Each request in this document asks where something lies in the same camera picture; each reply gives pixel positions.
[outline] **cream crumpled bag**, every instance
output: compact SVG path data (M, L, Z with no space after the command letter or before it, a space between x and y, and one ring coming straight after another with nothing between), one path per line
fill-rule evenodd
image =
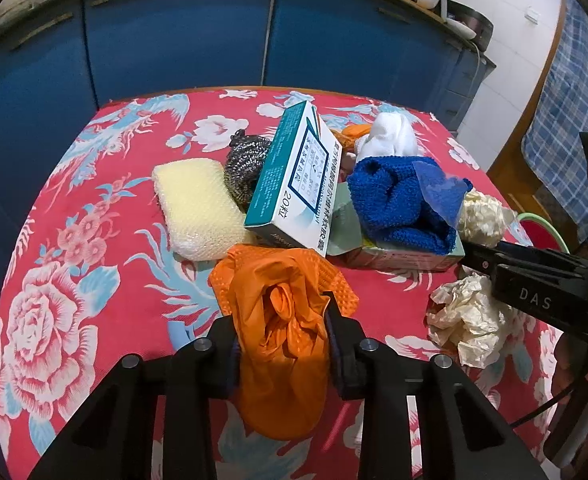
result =
M461 240L496 247L516 216L493 196L473 189L463 199L456 230Z
M442 310L427 314L429 336L438 346L450 341L458 349L461 365L485 368L498 361L510 333L512 308L492 297L487 276L472 274L446 283L430 295Z

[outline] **yellow sponge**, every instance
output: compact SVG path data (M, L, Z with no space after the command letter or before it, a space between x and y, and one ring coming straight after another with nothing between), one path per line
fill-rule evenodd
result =
M184 258L218 260L232 245L253 242L216 160L188 158L163 164L154 168L152 180L171 249Z

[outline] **blue cabinet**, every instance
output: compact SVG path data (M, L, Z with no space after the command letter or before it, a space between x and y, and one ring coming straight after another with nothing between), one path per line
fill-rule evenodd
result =
M487 61L483 57L479 57L476 52L463 50L447 84L448 90L465 97L474 97L486 69Z
M61 155L96 113L80 4L55 7L0 38L0 207L11 245Z
M434 109L434 115L448 130L456 130L463 120L464 114L461 115L460 112L467 100L462 95L446 90Z
M452 78L461 44L427 23L418 23L417 34L406 39L404 56L389 99L431 112L440 102Z
M264 84L389 99L418 26L381 0L276 0Z
M270 0L85 0L98 102L259 85Z

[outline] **hand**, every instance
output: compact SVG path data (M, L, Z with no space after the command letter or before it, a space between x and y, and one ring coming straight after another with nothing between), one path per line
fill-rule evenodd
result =
M570 345L567 334L563 334L554 348L554 357L556 357L556 370L552 377L552 395L556 396L567 388L575 379L570 370ZM566 404L570 397L564 397L559 404Z

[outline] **wooden door frame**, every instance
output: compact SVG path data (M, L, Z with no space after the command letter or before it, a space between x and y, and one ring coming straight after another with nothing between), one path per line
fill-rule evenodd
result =
M511 208L519 213L529 212L542 216L549 222L552 218L546 211L545 207L538 201L535 194L544 186L544 184L536 177L533 171L525 162L521 151L522 139L525 133L530 128L540 96L543 91L543 86L548 78L549 69L554 61L558 44L563 33L563 26L565 25L565 11L567 9L567 0L561 0L558 23L556 24L556 31L554 39L549 49L548 58L543 66L543 70L538 78L538 82L532 92L532 96L516 123L510 138L507 140L501 153L496 157L496 160L487 171L487 176L497 187L501 195L507 200ZM558 225L554 227L561 233L565 242L570 248L578 245L578 238L576 233L576 226L572 225Z

